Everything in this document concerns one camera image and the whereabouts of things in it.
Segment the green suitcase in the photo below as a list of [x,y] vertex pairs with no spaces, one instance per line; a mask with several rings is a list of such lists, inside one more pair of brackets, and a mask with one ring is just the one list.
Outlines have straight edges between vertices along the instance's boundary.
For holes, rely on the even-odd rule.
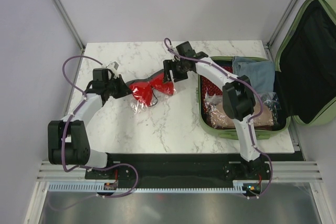
[[255,128],[259,140],[286,130],[291,121],[324,125],[335,118],[335,0],[306,0],[275,59],[272,125]]

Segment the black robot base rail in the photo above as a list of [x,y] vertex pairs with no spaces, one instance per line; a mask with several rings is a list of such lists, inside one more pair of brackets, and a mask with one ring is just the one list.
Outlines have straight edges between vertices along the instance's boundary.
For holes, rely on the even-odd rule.
[[108,154],[109,171],[86,172],[86,179],[117,179],[120,188],[198,189],[232,187],[234,180],[265,182],[268,160],[244,161],[239,154]]

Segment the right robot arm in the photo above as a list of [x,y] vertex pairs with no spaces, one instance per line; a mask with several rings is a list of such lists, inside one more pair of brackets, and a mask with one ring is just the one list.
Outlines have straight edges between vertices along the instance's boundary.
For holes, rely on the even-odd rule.
[[168,52],[174,55],[172,60],[164,60],[164,82],[179,82],[187,79],[188,72],[206,77],[222,90],[222,107],[226,115],[233,120],[240,146],[240,163],[225,163],[224,173],[227,179],[271,180],[273,168],[270,157],[257,145],[254,128],[254,106],[261,98],[252,88],[247,76],[238,77],[215,63],[204,52],[195,52],[186,41],[172,47],[169,38],[164,39]]

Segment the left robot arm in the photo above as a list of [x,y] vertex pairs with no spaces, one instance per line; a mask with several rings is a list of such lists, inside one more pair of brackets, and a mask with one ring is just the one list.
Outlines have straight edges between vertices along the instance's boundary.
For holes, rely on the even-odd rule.
[[61,120],[48,124],[48,160],[61,165],[65,172],[75,168],[96,170],[103,178],[111,178],[115,165],[108,154],[90,147],[86,127],[93,116],[110,98],[119,99],[132,94],[122,75],[108,68],[95,68],[80,102]]

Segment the red polka dot garment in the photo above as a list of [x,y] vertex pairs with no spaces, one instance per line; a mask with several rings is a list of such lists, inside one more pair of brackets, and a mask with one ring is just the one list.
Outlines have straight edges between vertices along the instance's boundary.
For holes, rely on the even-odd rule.
[[203,100],[206,97],[212,97],[214,95],[222,96],[223,94],[221,88],[218,88],[204,76],[200,76],[200,93]]

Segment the clear bag with red bra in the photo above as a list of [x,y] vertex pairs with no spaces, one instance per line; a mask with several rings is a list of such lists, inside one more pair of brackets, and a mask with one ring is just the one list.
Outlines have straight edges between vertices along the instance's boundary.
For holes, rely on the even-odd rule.
[[147,108],[156,106],[158,98],[155,91],[166,97],[171,97],[176,93],[172,81],[164,81],[164,70],[161,69],[149,77],[128,81],[126,85],[132,91],[131,109],[134,113],[140,113]]

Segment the light blue cloth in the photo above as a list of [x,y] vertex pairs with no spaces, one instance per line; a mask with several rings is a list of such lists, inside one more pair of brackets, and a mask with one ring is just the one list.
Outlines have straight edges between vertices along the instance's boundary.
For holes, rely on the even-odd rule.
[[232,67],[233,74],[249,78],[251,86],[258,94],[274,91],[275,65],[271,61],[255,61],[235,56]]

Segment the clear bag with beige bra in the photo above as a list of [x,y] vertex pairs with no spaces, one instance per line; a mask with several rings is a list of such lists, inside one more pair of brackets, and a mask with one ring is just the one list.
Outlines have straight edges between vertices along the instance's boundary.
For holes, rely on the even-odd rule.
[[[259,117],[253,119],[254,127],[270,130],[272,126],[278,124],[278,111],[281,110],[280,102],[275,92],[262,93],[259,96],[263,103],[263,112]],[[204,105],[207,121],[215,129],[233,129],[235,127],[234,123],[224,112],[222,101],[222,95],[205,93]]]

